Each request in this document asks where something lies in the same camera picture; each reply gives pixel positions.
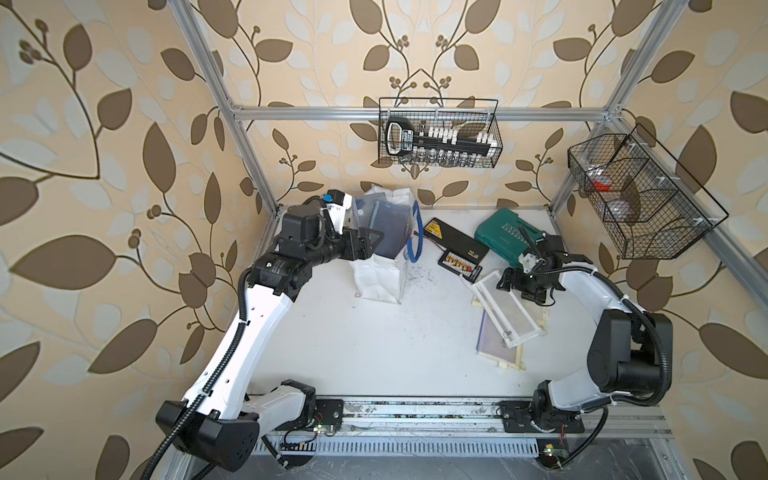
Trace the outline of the white mesh pencil pouch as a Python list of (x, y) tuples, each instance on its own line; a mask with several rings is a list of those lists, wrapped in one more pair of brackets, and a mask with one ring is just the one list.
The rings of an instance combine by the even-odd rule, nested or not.
[(541, 320), (532, 316), (538, 305), (524, 300), (519, 291), (498, 289), (502, 272), (495, 270), (470, 286), (507, 348), (514, 348), (543, 333)]

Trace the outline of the white canvas tote bag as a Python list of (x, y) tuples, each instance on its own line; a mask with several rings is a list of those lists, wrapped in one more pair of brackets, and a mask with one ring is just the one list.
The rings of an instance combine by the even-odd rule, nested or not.
[(357, 296), (401, 303), (408, 266), (419, 260), (424, 243), (423, 221), (413, 190), (372, 187), (353, 200), (352, 221), (357, 227), (383, 234), (370, 258), (351, 263)]

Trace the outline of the purple pouch cream edge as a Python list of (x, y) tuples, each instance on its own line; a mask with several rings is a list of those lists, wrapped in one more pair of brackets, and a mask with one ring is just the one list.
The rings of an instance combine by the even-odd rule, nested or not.
[(524, 371), (523, 346), (508, 347), (486, 312), (483, 312), (478, 341), (478, 355), (497, 363), (499, 368)]

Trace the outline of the grey blue mesh pouch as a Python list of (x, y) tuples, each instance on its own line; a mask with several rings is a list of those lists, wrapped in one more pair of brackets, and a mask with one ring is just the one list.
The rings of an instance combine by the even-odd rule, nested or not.
[(369, 228), (383, 234), (374, 253), (395, 259), (410, 237), (412, 215), (406, 205), (376, 200), (370, 218)]

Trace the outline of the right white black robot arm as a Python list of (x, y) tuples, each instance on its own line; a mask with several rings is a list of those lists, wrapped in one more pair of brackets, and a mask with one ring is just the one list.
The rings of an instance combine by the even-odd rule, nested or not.
[(568, 253), (560, 236), (523, 239), (519, 264), (504, 270), (498, 290), (516, 291), (541, 307), (553, 305), (555, 292), (571, 293), (596, 325), (584, 368), (540, 382), (527, 408), (501, 406), (518, 428), (559, 437), (581, 427), (583, 415), (599, 412), (597, 425), (573, 449), (561, 444), (540, 451), (543, 468), (563, 470), (602, 432), (610, 406), (654, 407), (663, 399), (672, 384), (673, 326), (665, 315), (638, 306), (586, 256)]

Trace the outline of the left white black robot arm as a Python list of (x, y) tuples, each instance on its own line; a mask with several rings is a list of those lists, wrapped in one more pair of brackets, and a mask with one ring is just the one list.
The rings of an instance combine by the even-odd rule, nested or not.
[(212, 359), (182, 400), (160, 407), (156, 422), (165, 437), (142, 478), (152, 477), (171, 447), (205, 461), (200, 478), (216, 467), (234, 472), (264, 435), (313, 421), (316, 391), (302, 382), (284, 381), (254, 402), (246, 394), (267, 342), (313, 268), (368, 259), (378, 246), (371, 229), (346, 226), (353, 203), (351, 195), (332, 189), (286, 211), (268, 250), (240, 275), (238, 310)]

